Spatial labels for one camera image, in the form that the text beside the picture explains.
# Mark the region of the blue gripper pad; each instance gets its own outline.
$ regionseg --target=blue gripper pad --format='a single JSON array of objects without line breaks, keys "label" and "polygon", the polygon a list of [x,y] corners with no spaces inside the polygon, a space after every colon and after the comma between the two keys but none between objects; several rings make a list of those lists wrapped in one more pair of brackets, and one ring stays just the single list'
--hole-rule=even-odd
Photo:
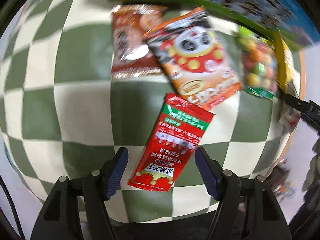
[{"label": "blue gripper pad", "polygon": [[217,179],[214,177],[207,161],[204,159],[202,153],[198,148],[195,150],[195,162],[208,194],[215,200],[220,200],[221,194],[217,190]]},{"label": "blue gripper pad", "polygon": [[127,163],[129,160],[128,149],[125,147],[123,148],[124,150],[122,152],[122,155],[120,156],[118,162],[116,163],[108,179],[108,188],[107,188],[107,194],[106,194],[107,200],[110,200],[110,198],[116,193],[119,187],[120,180],[124,173],[124,169],[127,166]]}]

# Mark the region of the table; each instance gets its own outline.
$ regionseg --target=table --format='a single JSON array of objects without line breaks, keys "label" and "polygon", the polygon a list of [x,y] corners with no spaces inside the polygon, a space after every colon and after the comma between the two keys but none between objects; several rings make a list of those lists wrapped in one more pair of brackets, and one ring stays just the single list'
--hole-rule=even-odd
[{"label": "table", "polygon": [[[11,33],[0,71],[0,127],[9,159],[44,202],[58,177],[85,176],[120,146],[129,163],[106,207],[118,222],[163,222],[216,210],[191,157],[168,192],[126,183],[140,159],[168,92],[165,76],[111,81],[108,0],[29,0]],[[168,11],[165,19],[186,11]],[[230,64],[242,75],[238,25],[211,17]],[[300,55],[294,53],[300,88]],[[280,100],[241,91],[220,103],[200,145],[238,176],[267,176],[289,135],[279,124]],[[79,198],[81,220],[84,202]]]}]

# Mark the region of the black cable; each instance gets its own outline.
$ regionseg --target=black cable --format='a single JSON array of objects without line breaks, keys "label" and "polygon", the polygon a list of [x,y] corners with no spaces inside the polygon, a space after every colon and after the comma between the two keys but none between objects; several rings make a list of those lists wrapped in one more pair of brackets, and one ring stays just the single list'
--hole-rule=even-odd
[{"label": "black cable", "polygon": [[11,198],[11,195],[10,195],[10,193],[9,193],[9,191],[7,189],[7,186],[5,185],[1,175],[0,175],[0,184],[1,184],[1,187],[2,187],[2,189],[4,191],[4,193],[5,193],[5,196],[8,199],[8,202],[9,202],[9,205],[11,207],[14,220],[16,221],[16,225],[17,225],[20,237],[22,238],[22,240],[26,240],[26,238],[25,238],[25,236],[23,234],[23,230],[22,230],[22,227],[21,227],[21,224],[20,224],[20,220],[19,220],[19,217],[18,217],[18,213],[17,213],[16,207],[14,206],[14,203],[13,203],[13,200]]}]

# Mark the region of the orange snack bag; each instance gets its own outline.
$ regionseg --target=orange snack bag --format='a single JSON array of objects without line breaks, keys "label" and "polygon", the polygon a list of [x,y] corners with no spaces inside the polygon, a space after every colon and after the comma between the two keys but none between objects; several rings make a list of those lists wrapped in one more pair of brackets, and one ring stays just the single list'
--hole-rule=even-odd
[{"label": "orange snack bag", "polygon": [[241,89],[203,7],[143,35],[180,96],[205,110]]},{"label": "orange snack bag", "polygon": [[162,23],[165,9],[145,4],[118,5],[112,9],[115,51],[111,69],[113,78],[163,73],[153,53],[142,40],[142,35]]}]

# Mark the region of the candy bag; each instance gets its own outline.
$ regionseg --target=candy bag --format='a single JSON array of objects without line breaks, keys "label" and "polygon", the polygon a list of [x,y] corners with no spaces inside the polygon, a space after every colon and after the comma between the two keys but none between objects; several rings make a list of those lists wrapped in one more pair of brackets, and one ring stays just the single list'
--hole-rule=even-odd
[{"label": "candy bag", "polygon": [[258,97],[272,99],[277,91],[277,60],[268,41],[239,27],[245,90]]},{"label": "candy bag", "polygon": [[162,22],[165,7],[156,5],[118,5],[111,13],[114,79],[163,74],[161,66],[143,42],[142,35]]},{"label": "candy bag", "polygon": [[293,80],[293,56],[288,45],[281,38],[279,32],[274,33],[275,36],[275,51],[278,60],[278,75],[277,80],[280,89],[286,93],[289,83]]},{"label": "candy bag", "polygon": [[203,7],[143,35],[179,95],[205,110],[241,89]]},{"label": "candy bag", "polygon": [[174,93],[165,97],[143,156],[128,185],[154,191],[168,191],[177,179],[213,114]]}]

